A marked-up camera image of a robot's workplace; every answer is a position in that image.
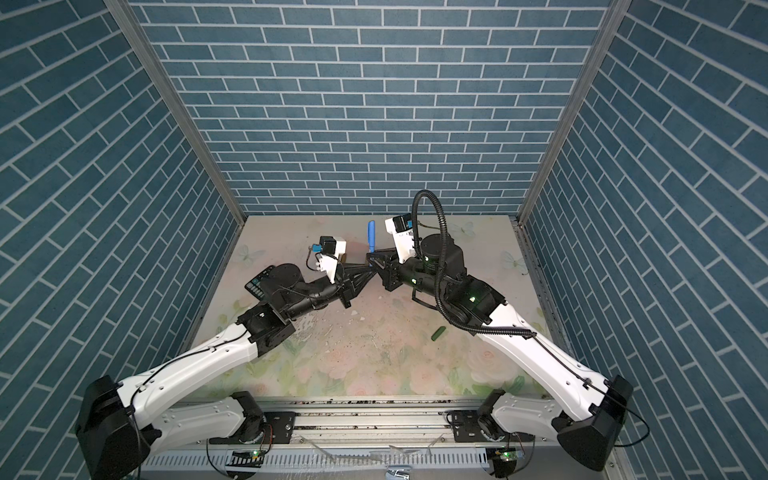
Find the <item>green pen cap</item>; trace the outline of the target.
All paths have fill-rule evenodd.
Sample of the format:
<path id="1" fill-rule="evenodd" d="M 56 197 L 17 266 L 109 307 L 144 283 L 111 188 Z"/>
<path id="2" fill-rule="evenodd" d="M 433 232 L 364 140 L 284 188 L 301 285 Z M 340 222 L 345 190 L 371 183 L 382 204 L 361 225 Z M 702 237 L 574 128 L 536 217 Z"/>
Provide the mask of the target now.
<path id="1" fill-rule="evenodd" d="M 430 336 L 431 341 L 432 342 L 437 341 L 444 334 L 445 331 L 446 331 L 446 327 L 445 326 L 440 326 L 439 328 L 437 328 L 433 332 L 433 334 Z"/>

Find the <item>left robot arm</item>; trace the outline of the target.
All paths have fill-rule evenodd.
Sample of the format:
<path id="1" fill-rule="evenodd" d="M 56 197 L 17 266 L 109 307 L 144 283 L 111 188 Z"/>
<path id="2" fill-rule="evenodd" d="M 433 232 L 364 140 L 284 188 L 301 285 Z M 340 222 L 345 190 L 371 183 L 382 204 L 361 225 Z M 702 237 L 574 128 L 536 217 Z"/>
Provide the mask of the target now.
<path id="1" fill-rule="evenodd" d="M 307 282 L 295 264 L 271 265 L 246 285 L 257 304 L 208 341 L 121 381 L 105 375 L 90 383 L 75 425 L 90 476 L 122 479 L 154 454 L 202 440 L 264 442 L 271 429 L 245 391 L 195 407 L 177 404 L 275 349 L 303 315 L 334 301 L 349 306 L 374 275 L 370 266 L 342 265 L 333 278 Z"/>

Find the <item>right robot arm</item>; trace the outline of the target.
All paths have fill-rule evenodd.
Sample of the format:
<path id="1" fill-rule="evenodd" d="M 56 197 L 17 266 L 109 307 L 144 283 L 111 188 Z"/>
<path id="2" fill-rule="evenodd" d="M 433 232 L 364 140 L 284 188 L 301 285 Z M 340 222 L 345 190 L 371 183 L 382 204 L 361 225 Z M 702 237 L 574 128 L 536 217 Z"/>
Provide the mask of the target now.
<path id="1" fill-rule="evenodd" d="M 394 248 L 367 256 L 385 287 L 407 285 L 414 293 L 432 296 L 433 309 L 452 327 L 513 360 L 555 403 L 548 407 L 495 390 L 477 413 L 484 433 L 492 439 L 517 432 L 552 437 L 582 466 L 603 470 L 611 453 L 625 446 L 619 436 L 635 413 L 630 407 L 633 385 L 577 361 L 525 321 L 503 294 L 470 275 L 432 191 L 418 191 L 410 213 L 389 219 L 387 230 Z"/>

